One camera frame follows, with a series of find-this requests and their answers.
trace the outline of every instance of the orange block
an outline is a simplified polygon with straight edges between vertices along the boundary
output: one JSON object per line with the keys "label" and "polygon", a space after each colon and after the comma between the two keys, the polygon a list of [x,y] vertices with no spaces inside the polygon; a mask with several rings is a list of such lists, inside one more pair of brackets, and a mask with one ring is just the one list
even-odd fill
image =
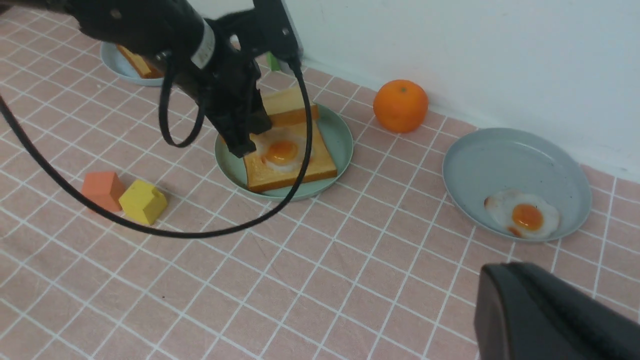
{"label": "orange block", "polygon": [[125,187],[113,171],[90,172],[84,177],[82,194],[105,210],[121,211],[118,200]]}

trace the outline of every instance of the gray plate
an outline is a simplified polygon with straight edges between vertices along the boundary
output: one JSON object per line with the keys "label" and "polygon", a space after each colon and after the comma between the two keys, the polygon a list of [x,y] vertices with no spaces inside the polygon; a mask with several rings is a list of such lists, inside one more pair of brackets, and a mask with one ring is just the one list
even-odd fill
{"label": "gray plate", "polygon": [[[515,241],[550,241],[575,232],[591,211],[591,188],[580,166],[562,149],[514,129],[483,129],[460,138],[442,163],[454,203],[479,225]],[[484,209],[487,196],[507,188],[533,193],[555,206],[560,226],[549,239],[517,238]]]}
{"label": "gray plate", "polygon": [[136,72],[136,69],[120,54],[120,51],[118,51],[118,48],[114,44],[103,42],[100,46],[100,57],[109,70],[113,71],[114,74],[125,81],[142,86],[162,86],[163,78],[141,78]]}

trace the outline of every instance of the orange fruit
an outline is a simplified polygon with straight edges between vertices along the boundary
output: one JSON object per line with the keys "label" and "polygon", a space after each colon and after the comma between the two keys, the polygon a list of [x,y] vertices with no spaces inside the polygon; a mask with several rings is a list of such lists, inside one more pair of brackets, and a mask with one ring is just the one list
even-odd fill
{"label": "orange fruit", "polygon": [[429,97],[420,85],[409,80],[386,83],[373,100],[373,112],[380,124],[393,133],[409,133],[424,121]]}

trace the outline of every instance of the green plate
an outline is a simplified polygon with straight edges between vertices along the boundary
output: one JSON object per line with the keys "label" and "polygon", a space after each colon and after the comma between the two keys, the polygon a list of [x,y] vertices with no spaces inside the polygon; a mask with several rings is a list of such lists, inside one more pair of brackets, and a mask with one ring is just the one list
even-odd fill
{"label": "green plate", "polygon": [[[324,143],[326,144],[335,166],[338,168],[338,176],[332,179],[314,181],[312,183],[302,184],[292,201],[299,201],[313,197],[331,185],[333,185],[340,176],[347,170],[349,163],[351,163],[351,157],[353,156],[353,135],[349,127],[344,120],[334,113],[329,108],[322,105],[318,105],[320,109],[320,119],[317,120],[318,129],[322,133]],[[240,191],[247,196],[254,199],[269,200],[269,201],[281,201],[289,193],[291,187],[270,190],[264,193],[254,193],[249,191],[246,186],[246,169],[244,168],[244,161],[235,157],[227,146],[222,142],[221,136],[216,138],[216,145],[214,148],[214,155],[218,166],[222,173],[231,181],[236,184]]]}

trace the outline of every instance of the egg white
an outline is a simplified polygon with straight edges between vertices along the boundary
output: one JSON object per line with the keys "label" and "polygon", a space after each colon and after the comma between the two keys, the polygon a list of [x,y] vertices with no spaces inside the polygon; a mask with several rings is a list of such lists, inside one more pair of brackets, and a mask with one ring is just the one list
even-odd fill
{"label": "egg white", "polygon": [[[530,204],[540,210],[544,219],[540,229],[531,231],[513,221],[513,209],[519,204]],[[555,207],[537,195],[517,189],[504,190],[487,197],[484,208],[501,228],[509,232],[510,227],[518,229],[525,239],[547,239],[560,225],[560,212]]]}
{"label": "egg white", "polygon": [[[279,142],[282,140],[288,140],[295,143],[298,146],[298,152],[296,156],[284,165],[274,164],[271,161],[268,161],[264,156],[269,151],[271,145],[275,142]],[[278,171],[278,172],[294,172],[300,169],[302,165],[302,160],[305,157],[305,146],[307,144],[307,139],[302,136],[297,135],[290,129],[286,127],[274,127],[273,129],[262,133],[256,136],[253,139],[255,143],[256,151],[258,156],[260,156],[267,167]]]}

